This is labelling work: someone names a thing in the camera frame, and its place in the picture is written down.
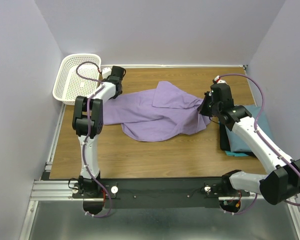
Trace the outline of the purple t shirt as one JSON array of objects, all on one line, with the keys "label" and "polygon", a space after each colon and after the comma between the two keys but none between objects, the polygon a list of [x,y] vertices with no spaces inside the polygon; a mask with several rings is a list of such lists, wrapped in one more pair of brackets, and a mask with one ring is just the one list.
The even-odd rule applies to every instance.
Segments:
[{"label": "purple t shirt", "polygon": [[103,123],[120,124],[122,131],[140,142],[162,142],[177,135],[193,135],[211,122],[198,112],[203,100],[168,81],[155,89],[122,94],[103,106]]}]

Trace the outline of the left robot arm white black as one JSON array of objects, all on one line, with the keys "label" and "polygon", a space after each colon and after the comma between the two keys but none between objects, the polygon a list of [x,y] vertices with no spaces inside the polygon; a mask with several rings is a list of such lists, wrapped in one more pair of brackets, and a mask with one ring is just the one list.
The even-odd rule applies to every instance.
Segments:
[{"label": "left robot arm white black", "polygon": [[83,76],[79,68],[85,64],[94,64],[85,61],[78,65],[75,73],[78,77],[99,83],[97,89],[89,96],[77,96],[74,104],[72,128],[78,137],[81,150],[81,171],[78,177],[77,191],[81,195],[97,197],[105,191],[105,187],[98,182],[100,168],[98,165],[98,137],[104,125],[104,104],[117,98],[123,92],[122,81],[126,69],[113,66],[102,80]]}]

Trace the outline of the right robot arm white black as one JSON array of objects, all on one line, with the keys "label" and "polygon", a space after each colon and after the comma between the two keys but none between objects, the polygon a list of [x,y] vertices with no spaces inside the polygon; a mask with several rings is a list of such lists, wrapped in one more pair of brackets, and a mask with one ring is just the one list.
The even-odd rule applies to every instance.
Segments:
[{"label": "right robot arm white black", "polygon": [[243,190],[262,195],[276,205],[300,193],[300,159],[294,160],[281,150],[256,124],[252,114],[235,105],[230,86],[214,81],[198,111],[206,117],[217,117],[221,125],[240,137],[261,162],[265,174],[233,170],[222,176],[224,192]]}]

